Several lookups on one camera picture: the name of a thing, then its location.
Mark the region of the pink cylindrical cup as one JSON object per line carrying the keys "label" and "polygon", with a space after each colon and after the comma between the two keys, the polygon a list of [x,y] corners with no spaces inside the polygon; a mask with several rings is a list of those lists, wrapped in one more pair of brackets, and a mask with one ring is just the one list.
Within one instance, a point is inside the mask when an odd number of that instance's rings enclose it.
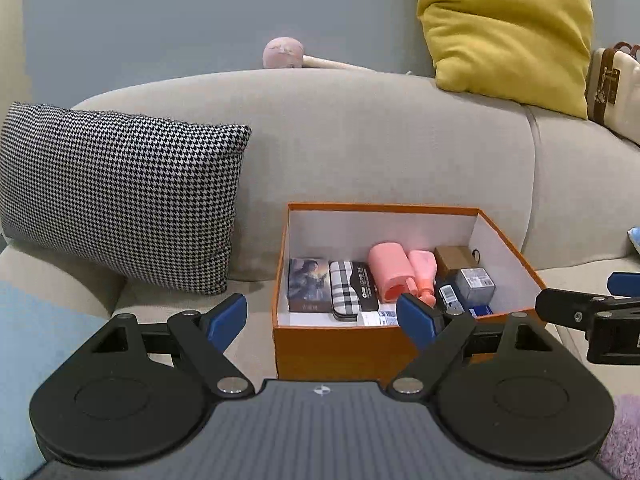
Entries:
{"label": "pink cylindrical cup", "polygon": [[384,304],[395,302],[405,292],[413,295],[418,292],[416,274],[401,244],[386,242],[374,245],[369,250],[368,266]]}

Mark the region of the pink pump lotion bottle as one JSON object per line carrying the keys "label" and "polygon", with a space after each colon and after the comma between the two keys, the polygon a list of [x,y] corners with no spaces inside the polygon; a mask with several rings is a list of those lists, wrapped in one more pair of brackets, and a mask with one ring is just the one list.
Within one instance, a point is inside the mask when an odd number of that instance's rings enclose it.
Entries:
{"label": "pink pump lotion bottle", "polygon": [[427,250],[412,250],[408,253],[408,260],[413,267],[414,280],[416,281],[416,296],[434,308],[435,297],[435,276],[437,273],[437,262],[432,252]]}

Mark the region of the white Vaseline lotion tube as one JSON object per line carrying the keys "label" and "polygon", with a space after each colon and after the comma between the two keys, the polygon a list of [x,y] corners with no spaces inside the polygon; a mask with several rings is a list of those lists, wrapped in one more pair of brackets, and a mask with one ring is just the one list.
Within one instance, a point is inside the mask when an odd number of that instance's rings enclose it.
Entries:
{"label": "white Vaseline lotion tube", "polygon": [[363,311],[358,314],[357,323],[364,327],[397,326],[395,310]]}

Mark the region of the cream mini suitcase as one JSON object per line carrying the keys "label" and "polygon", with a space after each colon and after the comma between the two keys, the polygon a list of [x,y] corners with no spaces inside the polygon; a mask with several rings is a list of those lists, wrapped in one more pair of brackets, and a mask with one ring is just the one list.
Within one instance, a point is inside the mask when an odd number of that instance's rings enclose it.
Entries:
{"label": "cream mini suitcase", "polygon": [[586,88],[588,117],[634,143],[640,141],[638,44],[619,42],[593,52]]}

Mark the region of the orange cardboard box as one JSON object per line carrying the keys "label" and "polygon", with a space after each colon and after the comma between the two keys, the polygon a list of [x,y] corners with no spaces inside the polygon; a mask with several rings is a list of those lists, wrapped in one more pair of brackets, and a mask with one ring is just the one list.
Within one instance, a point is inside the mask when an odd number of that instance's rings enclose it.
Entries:
{"label": "orange cardboard box", "polygon": [[419,205],[288,205],[272,333],[278,377],[387,385],[445,325],[433,252],[465,247],[469,295],[480,323],[533,313],[544,282],[478,208]]}

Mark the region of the dark blue ZX bottle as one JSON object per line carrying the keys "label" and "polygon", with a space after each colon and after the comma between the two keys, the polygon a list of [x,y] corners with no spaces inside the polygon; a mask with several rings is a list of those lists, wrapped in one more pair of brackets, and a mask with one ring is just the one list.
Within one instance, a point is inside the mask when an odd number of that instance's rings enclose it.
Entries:
{"label": "dark blue ZX bottle", "polygon": [[471,309],[469,303],[463,298],[462,293],[453,282],[437,281],[435,292],[437,304],[446,313],[459,315]]}

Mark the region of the light blue pillow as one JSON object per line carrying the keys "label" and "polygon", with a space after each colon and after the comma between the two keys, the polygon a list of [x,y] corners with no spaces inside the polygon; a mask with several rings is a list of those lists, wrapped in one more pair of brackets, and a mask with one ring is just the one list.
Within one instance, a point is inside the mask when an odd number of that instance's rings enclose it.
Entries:
{"label": "light blue pillow", "polygon": [[60,307],[1,284],[1,477],[25,479],[43,464],[30,426],[37,388],[104,318]]}

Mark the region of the houndstooth black white pillow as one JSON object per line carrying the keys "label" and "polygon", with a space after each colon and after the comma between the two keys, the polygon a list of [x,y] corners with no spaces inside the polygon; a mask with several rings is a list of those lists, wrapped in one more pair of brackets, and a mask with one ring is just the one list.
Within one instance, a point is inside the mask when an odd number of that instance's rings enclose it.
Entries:
{"label": "houndstooth black white pillow", "polygon": [[1,227],[152,285],[227,286],[252,132],[114,110],[12,104],[1,128]]}

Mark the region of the yellow pillow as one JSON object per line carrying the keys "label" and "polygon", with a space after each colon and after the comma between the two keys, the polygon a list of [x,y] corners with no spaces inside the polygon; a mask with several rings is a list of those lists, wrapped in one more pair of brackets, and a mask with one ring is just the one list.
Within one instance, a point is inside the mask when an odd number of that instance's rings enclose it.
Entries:
{"label": "yellow pillow", "polygon": [[591,0],[418,0],[439,89],[586,118]]}

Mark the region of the blue Super Deer box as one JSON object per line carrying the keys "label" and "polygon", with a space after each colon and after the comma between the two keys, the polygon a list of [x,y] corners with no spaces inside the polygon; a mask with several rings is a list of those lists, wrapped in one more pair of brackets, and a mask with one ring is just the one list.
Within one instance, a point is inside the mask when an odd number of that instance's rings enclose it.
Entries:
{"label": "blue Super Deer box", "polygon": [[491,308],[488,306],[468,307],[468,311],[473,318],[481,318],[482,316],[492,315]]}

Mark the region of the pink plush massage hammer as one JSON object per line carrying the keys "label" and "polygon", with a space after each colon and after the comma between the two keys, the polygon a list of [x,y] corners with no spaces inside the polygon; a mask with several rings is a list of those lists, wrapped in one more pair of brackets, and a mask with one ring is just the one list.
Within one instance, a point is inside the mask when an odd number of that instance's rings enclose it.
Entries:
{"label": "pink plush massage hammer", "polygon": [[284,68],[318,68],[318,70],[367,70],[367,67],[315,58],[305,53],[303,44],[291,37],[270,40],[262,51],[262,66],[266,70]]}

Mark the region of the brown cardboard box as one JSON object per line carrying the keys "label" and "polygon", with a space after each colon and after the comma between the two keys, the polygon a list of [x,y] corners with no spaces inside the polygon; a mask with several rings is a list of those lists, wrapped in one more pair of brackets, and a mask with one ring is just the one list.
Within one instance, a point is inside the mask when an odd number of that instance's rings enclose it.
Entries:
{"label": "brown cardboard box", "polygon": [[473,269],[480,265],[478,252],[466,246],[437,246],[434,249],[437,276],[448,278],[462,269]]}

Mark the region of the blue illustrated book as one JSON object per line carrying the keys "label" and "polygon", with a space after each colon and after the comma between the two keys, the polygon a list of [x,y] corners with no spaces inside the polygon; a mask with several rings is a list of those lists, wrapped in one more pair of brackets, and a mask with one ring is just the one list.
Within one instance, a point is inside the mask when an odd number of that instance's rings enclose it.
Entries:
{"label": "blue illustrated book", "polygon": [[627,231],[627,235],[634,250],[640,254],[640,228],[634,226]]}

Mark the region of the illustrated lady card box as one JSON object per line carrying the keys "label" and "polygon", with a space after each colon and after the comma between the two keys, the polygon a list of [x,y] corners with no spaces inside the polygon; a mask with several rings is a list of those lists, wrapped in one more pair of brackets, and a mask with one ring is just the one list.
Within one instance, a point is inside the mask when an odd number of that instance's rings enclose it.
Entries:
{"label": "illustrated lady card box", "polygon": [[329,261],[291,258],[288,263],[288,310],[294,313],[326,313],[332,306]]}

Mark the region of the small silver printed box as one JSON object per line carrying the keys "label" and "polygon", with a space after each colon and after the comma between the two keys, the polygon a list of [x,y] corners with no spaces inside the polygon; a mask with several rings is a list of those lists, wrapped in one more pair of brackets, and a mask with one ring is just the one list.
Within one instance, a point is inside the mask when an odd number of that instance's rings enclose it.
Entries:
{"label": "small silver printed box", "polygon": [[488,306],[496,291],[495,282],[481,266],[457,270],[454,284],[459,298],[469,308]]}

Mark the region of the plaid check case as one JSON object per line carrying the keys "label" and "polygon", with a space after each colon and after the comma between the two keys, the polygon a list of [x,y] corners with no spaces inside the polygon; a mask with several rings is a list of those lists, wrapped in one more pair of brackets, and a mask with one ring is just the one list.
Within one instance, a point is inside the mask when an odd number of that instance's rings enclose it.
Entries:
{"label": "plaid check case", "polygon": [[335,260],[329,270],[332,313],[337,321],[356,322],[360,313],[378,310],[378,294],[367,263]]}

